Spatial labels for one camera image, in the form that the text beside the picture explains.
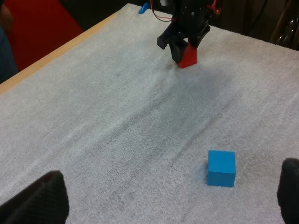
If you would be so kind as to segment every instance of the wooden table edge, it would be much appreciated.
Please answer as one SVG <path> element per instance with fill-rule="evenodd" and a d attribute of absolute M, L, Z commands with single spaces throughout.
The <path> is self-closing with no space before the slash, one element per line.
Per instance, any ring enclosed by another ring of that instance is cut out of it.
<path fill-rule="evenodd" d="M 106 26 L 115 16 L 117 12 L 113 15 L 107 17 L 103 21 L 99 22 L 97 25 L 91 27 L 87 31 L 83 32 L 82 34 L 78 35 L 74 39 L 70 40 L 66 44 L 62 45 L 61 47 L 57 48 L 56 50 L 52 51 L 45 57 L 41 58 L 37 62 L 33 63 L 29 67 L 25 68 L 24 70 L 20 71 L 18 74 L 14 75 L 7 81 L 0 84 L 0 95 L 7 92 L 8 90 L 14 88 L 17 84 L 24 81 L 26 78 L 31 76 L 32 74 L 39 71 L 41 68 L 45 67 L 47 64 L 49 64 L 52 60 L 55 58 L 60 57 L 73 47 L 77 46 L 84 40 L 88 39 L 90 36 L 101 30 L 104 26 Z"/>

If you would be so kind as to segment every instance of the dark background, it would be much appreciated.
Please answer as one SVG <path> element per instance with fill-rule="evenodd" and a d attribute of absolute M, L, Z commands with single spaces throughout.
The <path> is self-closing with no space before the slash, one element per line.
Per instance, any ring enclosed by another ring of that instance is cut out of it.
<path fill-rule="evenodd" d="M 222 6 L 221 17 L 213 23 L 217 27 L 240 34 L 246 34 L 250 24 L 258 14 L 264 0 L 218 0 Z M 120 10 L 127 3 L 142 6 L 146 0 L 60 0 L 66 10 L 72 15 L 83 30 L 87 30 L 114 12 Z M 247 35 L 264 41 L 269 41 L 284 9 L 285 0 L 268 0 L 255 28 Z M 167 12 L 161 7 L 159 0 L 154 0 L 154 8 Z"/>

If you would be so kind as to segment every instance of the cable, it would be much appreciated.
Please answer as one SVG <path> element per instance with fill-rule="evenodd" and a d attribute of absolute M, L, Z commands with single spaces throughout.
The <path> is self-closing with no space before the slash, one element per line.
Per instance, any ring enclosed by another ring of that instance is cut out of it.
<path fill-rule="evenodd" d="M 253 23 L 251 24 L 248 33 L 250 33 L 250 32 L 252 31 L 252 29 L 256 26 L 257 22 L 260 20 L 260 18 L 261 18 L 261 16 L 262 16 L 263 12 L 264 12 L 264 10 L 265 10 L 265 8 L 266 8 L 266 6 L 267 6 L 267 3 L 268 3 L 268 0 L 265 0 L 265 1 L 263 2 L 263 5 L 262 5 L 262 7 L 261 7 L 261 10 L 260 10 L 260 12 L 258 13 L 256 19 L 255 19 L 255 20 L 253 21 Z"/>
<path fill-rule="evenodd" d="M 221 14 L 221 8 L 216 8 L 217 5 L 217 0 L 214 0 L 213 4 L 211 6 L 207 5 L 207 8 L 213 10 L 213 12 L 216 15 L 220 15 Z"/>
<path fill-rule="evenodd" d="M 150 7 L 151 7 L 151 11 L 153 12 L 154 16 L 159 19 L 162 22 L 171 22 L 171 21 L 175 21 L 176 19 L 172 19 L 170 17 L 164 17 L 164 16 L 158 16 L 156 15 L 155 11 L 154 11 L 154 7 L 153 7 L 153 0 L 150 0 Z"/>

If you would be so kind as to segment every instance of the blue object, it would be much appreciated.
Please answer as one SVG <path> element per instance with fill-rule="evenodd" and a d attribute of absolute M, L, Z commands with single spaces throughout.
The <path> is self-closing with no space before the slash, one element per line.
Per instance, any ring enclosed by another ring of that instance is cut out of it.
<path fill-rule="evenodd" d="M 139 14 L 145 13 L 146 10 L 150 8 L 150 4 L 148 2 L 144 3 L 141 9 L 139 10 Z"/>
<path fill-rule="evenodd" d="M 207 184 L 233 187 L 235 183 L 235 153 L 209 151 Z"/>

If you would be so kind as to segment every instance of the red wire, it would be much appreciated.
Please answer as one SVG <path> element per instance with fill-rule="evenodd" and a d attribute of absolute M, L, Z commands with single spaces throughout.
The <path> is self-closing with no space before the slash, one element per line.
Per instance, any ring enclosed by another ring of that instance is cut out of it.
<path fill-rule="evenodd" d="M 216 15 L 220 15 L 221 13 L 221 9 L 220 8 L 216 8 L 216 4 L 217 4 L 217 0 L 214 0 L 213 4 L 211 6 L 207 6 L 209 9 L 213 10 L 213 12 Z M 153 7 L 153 0 L 150 0 L 150 7 L 151 7 L 151 11 L 153 12 L 154 16 L 157 17 L 158 19 L 168 19 L 169 21 L 164 21 L 161 20 L 163 22 L 171 22 L 171 21 L 175 21 L 176 19 L 170 18 L 170 17 L 164 17 L 164 16 L 159 16 L 156 15 L 155 11 L 154 11 L 154 7 Z"/>
<path fill-rule="evenodd" d="M 213 10 L 213 12 L 216 14 L 216 15 L 220 15 L 221 13 L 221 9 L 220 8 L 216 8 L 216 4 L 217 4 L 217 0 L 214 0 L 213 4 L 211 6 L 207 6 L 209 9 Z"/>
<path fill-rule="evenodd" d="M 164 16 L 156 15 L 155 11 L 154 11 L 154 7 L 153 7 L 153 0 L 150 0 L 150 7 L 151 7 L 151 11 L 155 15 L 155 17 L 160 18 L 160 19 L 168 19 L 170 21 L 175 21 L 176 20 L 176 19 L 173 19 L 173 18 L 170 18 L 170 17 L 164 17 Z"/>

